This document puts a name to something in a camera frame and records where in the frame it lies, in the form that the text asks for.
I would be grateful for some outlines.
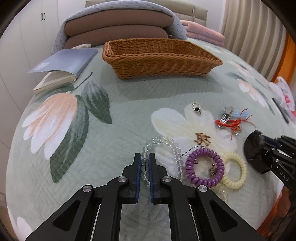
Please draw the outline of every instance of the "silver bolt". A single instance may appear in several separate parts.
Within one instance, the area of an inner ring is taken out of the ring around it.
[[[127,178],[126,178],[125,176],[121,176],[121,177],[119,177],[117,180],[118,180],[120,183],[124,183],[124,182],[127,180]]]
[[[207,187],[205,185],[200,185],[200,186],[198,186],[198,190],[201,191],[201,192],[206,192]]]
[[[91,186],[86,185],[86,186],[84,186],[84,187],[82,188],[82,190],[83,190],[84,192],[90,192],[90,191],[91,191]]]
[[[171,180],[172,180],[172,178],[170,176],[164,176],[163,177],[163,181],[166,182],[166,183],[170,182]]]

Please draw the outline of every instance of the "brown woven basket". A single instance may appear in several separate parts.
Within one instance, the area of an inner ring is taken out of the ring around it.
[[[206,75],[223,64],[203,48],[178,39],[109,41],[104,45],[102,58],[122,79],[144,75]]]

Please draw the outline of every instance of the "pink folded blanket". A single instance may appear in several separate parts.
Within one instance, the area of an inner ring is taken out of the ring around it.
[[[205,26],[202,26],[202,25],[192,22],[192,21],[187,21],[187,20],[180,20],[180,21],[183,24],[183,26],[185,27],[185,29],[187,30],[187,32],[201,34],[201,35],[209,37],[213,40],[223,42],[223,43],[225,41],[224,35],[215,31],[215,30],[212,30],[210,28],[207,28]]]
[[[199,39],[199,40],[203,40],[203,41],[206,41],[208,43],[211,43],[211,44],[215,44],[217,46],[225,47],[224,46],[224,42],[220,42],[220,41],[211,39],[211,38],[209,38],[207,36],[204,36],[202,34],[197,34],[197,33],[193,33],[193,32],[187,32],[186,36],[188,38]]]

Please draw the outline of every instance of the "beige headboard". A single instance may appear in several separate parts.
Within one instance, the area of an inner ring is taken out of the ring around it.
[[[108,2],[110,0],[86,0],[85,7],[89,7],[98,3]],[[164,6],[174,12],[177,17],[181,20],[189,20],[197,22],[203,26],[207,23],[207,10],[184,2],[182,0],[144,0],[148,2],[153,2]]]

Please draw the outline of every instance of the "book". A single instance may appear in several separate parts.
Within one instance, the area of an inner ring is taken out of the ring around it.
[[[63,49],[43,60],[28,73],[49,72],[33,89],[34,94],[76,81],[97,49]]]

